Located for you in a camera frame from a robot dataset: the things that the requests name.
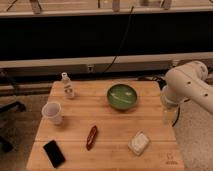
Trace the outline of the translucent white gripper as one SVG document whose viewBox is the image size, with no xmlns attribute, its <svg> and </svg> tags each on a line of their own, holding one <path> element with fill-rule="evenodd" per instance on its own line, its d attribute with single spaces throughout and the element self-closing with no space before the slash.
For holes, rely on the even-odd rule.
<svg viewBox="0 0 213 171">
<path fill-rule="evenodd" d="M 172 125 L 177 117 L 178 105 L 172 102 L 162 101 L 163 104 L 163 122 Z"/>
</svg>

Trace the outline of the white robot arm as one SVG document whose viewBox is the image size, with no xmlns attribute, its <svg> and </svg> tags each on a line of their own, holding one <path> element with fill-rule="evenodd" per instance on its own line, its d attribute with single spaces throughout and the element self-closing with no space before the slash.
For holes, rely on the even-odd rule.
<svg viewBox="0 0 213 171">
<path fill-rule="evenodd" d="M 180 104 L 184 98 L 194 101 L 213 115 L 213 86 L 205 82 L 207 66 L 191 61 L 170 69 L 165 75 L 166 85 L 161 90 L 164 118 L 174 126 L 179 120 Z"/>
</svg>

